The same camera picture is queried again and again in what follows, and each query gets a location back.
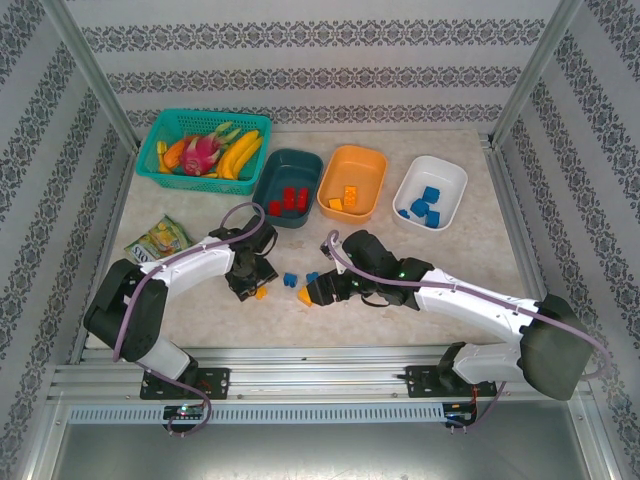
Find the table surface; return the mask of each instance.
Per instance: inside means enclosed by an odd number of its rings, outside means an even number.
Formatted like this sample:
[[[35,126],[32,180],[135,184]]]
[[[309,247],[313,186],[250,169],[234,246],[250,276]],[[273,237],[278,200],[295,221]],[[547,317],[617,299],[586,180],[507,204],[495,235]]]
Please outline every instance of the table surface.
[[[351,298],[327,307],[307,307],[297,299],[305,275],[334,268],[319,251],[330,230],[341,238],[366,228],[397,258],[413,256],[448,273],[491,290],[522,297],[523,287],[498,206],[484,154],[475,131],[274,133],[269,153],[297,148],[319,155],[325,166],[345,144],[381,151],[389,167],[372,219],[363,226],[324,217],[317,204],[307,224],[296,230],[278,228],[276,248],[268,259],[280,278],[262,300],[240,303],[224,277],[204,281],[174,298],[165,309],[162,333],[181,347],[321,347],[440,345],[455,341],[490,343],[492,335],[457,319],[416,312],[407,307],[383,309]],[[433,155],[461,166],[469,182],[451,226],[417,235],[392,221],[392,200],[409,165],[420,155]],[[164,214],[184,226],[194,241],[216,228],[229,208],[251,197],[164,189],[134,175],[115,238],[110,263],[124,258],[123,248]],[[229,225],[242,226],[252,212],[238,212]],[[298,275],[298,288],[285,287],[285,272]],[[89,348],[103,348],[89,336]]]

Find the snack bag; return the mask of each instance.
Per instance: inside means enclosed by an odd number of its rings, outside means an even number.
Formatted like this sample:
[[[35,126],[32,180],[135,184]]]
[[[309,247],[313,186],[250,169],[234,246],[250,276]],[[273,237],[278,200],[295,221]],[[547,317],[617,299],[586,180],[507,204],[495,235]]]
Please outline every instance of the snack bag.
[[[166,215],[125,252],[136,263],[152,262],[168,257],[193,245],[184,229]]]

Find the plastic basket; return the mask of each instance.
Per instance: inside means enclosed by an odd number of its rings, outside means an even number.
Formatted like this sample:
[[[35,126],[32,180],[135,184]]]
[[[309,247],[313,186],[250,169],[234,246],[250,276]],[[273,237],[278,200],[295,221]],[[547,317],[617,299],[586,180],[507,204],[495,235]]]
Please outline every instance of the plastic basket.
[[[171,146],[187,135],[206,135],[215,130],[221,123],[232,121],[233,128],[242,131],[240,138],[250,130],[258,130],[264,137],[262,145],[238,175],[238,180],[217,178],[189,177],[186,175],[167,175],[158,173],[158,154],[156,143],[164,140]],[[172,109],[165,110],[151,127],[149,136],[144,142],[136,163],[136,173],[149,177],[165,188],[196,190],[198,192],[230,193],[233,195],[251,195],[267,154],[267,145],[271,136],[271,120],[262,115],[245,115],[241,113],[208,112],[201,110]]]

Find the vertical metal pole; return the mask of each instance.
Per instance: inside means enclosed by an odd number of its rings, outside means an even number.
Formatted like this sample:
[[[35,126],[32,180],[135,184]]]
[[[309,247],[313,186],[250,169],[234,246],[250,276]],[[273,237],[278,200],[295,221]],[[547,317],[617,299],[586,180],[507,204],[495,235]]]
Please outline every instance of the vertical metal pole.
[[[127,118],[109,81],[100,68],[89,44],[82,35],[65,0],[40,0],[47,16],[73,55],[87,83],[100,101],[111,124],[128,150],[136,148],[140,139]]]
[[[560,0],[556,11],[549,19],[547,28],[542,33],[533,55],[524,68],[522,75],[520,75],[513,93],[507,100],[500,118],[496,122],[496,128],[492,133],[492,144],[494,146],[502,145],[502,142],[509,134],[509,130],[511,130],[512,125],[518,118],[529,94],[553,56],[553,51],[567,31],[580,5],[582,5],[582,0]]]
[[[504,224],[513,248],[525,294],[531,298],[543,299],[547,294],[540,267],[533,252],[529,234],[518,207],[513,185],[506,171],[500,149],[484,148],[484,155],[489,166],[489,173],[498,197],[498,204],[502,211]]]

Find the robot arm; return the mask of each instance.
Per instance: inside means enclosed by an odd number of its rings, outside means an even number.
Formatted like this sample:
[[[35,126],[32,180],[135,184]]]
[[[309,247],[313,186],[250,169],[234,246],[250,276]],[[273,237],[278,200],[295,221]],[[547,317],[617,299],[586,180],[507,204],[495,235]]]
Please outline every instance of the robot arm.
[[[268,223],[244,241],[211,247],[254,229],[254,216],[243,229],[219,228],[198,244],[170,257],[138,265],[128,260],[115,262],[103,280],[84,318],[85,328],[112,349],[122,326],[129,301],[142,279],[156,270],[142,288],[133,306],[120,354],[165,377],[193,384],[197,362],[160,335],[167,301],[209,278],[224,275],[229,287],[244,301],[278,275],[266,260],[267,245],[277,239]]]
[[[330,256],[326,245],[321,249]],[[566,301],[553,295],[547,295],[542,302],[509,297],[462,282],[422,260],[397,260],[365,230],[347,237],[341,249],[339,253],[344,252],[357,269],[397,284],[377,283],[351,270],[345,271],[340,264],[340,268],[319,276],[300,292],[300,299],[307,305],[328,305],[361,295],[367,305],[406,306],[450,315],[492,333],[504,343],[452,345],[438,367],[442,386],[526,381],[549,397],[558,400],[571,397],[591,356],[591,345],[518,311],[539,313],[584,332]],[[403,282],[427,282],[432,286],[409,287]],[[387,304],[370,302],[373,293]],[[501,306],[504,302],[516,305],[516,310]]]

